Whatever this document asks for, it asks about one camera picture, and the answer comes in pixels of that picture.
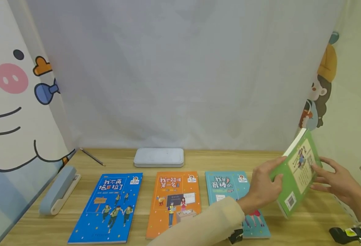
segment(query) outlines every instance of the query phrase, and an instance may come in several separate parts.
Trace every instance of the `wooden desk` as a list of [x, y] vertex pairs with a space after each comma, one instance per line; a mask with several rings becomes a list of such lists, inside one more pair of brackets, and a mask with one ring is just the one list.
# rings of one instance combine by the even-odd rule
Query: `wooden desk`
[[[82, 178], [60, 213], [54, 217], [39, 216], [39, 205], [49, 186], [4, 238], [0, 243], [1, 246], [67, 245], [75, 223], [83, 212], [101, 174], [133, 172], [143, 172], [144, 179], [127, 245], [145, 246], [149, 243], [145, 240], [145, 233], [157, 171], [198, 171], [204, 210], [208, 207], [205, 171], [245, 170], [250, 178], [255, 166], [281, 155], [279, 152], [185, 151], [183, 168], [159, 169], [135, 168], [133, 159], [136, 150], [90, 149], [87, 151], [103, 161], [106, 166], [99, 165], [89, 156], [78, 151], [68, 165], [75, 166]], [[343, 212], [330, 194], [314, 191], [310, 191], [290, 220], [284, 219], [276, 203], [263, 208], [262, 212], [272, 238], [246, 239], [237, 243], [237, 246], [336, 246], [337, 244], [328, 232], [329, 228], [336, 226], [347, 228], [352, 225], [349, 216]], [[225, 240], [217, 245], [230, 245], [230, 243]]]

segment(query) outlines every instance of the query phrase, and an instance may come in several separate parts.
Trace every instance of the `blue book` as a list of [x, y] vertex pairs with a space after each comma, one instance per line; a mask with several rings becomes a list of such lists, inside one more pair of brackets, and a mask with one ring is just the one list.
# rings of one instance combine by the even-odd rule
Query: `blue book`
[[126, 243], [141, 182], [142, 173], [103, 174], [68, 243]]
[[[206, 186], [209, 205], [220, 201], [227, 196], [238, 200], [244, 197], [250, 188], [245, 172], [206, 172]], [[270, 238], [268, 226], [260, 210], [246, 215], [242, 223], [243, 232], [240, 230], [238, 236], [242, 238]]]

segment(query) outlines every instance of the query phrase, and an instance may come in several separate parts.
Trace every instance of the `book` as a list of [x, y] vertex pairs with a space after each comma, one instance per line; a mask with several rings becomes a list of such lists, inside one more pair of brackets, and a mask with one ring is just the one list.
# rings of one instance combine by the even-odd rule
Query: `book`
[[[250, 189], [246, 173], [239, 172], [206, 172], [206, 187], [209, 205], [218, 202], [225, 197], [232, 197], [238, 200], [244, 197]], [[239, 230], [230, 237], [230, 242], [234, 244], [243, 238], [270, 238], [271, 233], [266, 224], [265, 218], [260, 210], [246, 215], [245, 220], [240, 225]]]
[[103, 174], [68, 243], [126, 243], [141, 183], [142, 173]]
[[313, 183], [316, 173], [315, 163], [322, 167], [312, 134], [302, 128], [294, 141], [284, 152], [286, 160], [271, 172], [272, 181], [278, 174], [284, 174], [282, 192], [277, 199], [284, 217], [289, 218], [302, 202]]
[[197, 172], [158, 172], [150, 205], [147, 239], [201, 213]]

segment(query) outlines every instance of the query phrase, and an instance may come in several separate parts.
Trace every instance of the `blue bow tie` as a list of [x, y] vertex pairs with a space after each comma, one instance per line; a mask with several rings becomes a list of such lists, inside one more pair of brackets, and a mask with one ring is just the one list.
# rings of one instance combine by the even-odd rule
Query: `blue bow tie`
[[53, 85], [39, 83], [34, 88], [34, 94], [36, 95], [37, 100], [43, 105], [48, 105], [51, 103], [55, 93], [60, 94], [56, 79], [54, 79]]

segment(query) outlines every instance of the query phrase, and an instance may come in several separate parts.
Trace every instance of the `wall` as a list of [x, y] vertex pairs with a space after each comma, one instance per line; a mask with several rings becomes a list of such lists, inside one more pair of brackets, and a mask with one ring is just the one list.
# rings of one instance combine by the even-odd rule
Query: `wall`
[[284, 150], [343, 0], [27, 0], [82, 147]]
[[54, 83], [45, 53], [30, 54], [0, 0], [0, 238], [74, 153], [53, 116], [66, 124], [62, 107], [50, 108], [62, 105]]
[[[313, 110], [306, 104], [300, 126], [312, 130], [320, 155], [346, 167], [361, 184], [361, 1], [346, 2], [335, 30], [310, 91]], [[312, 120], [305, 121], [308, 112]]]

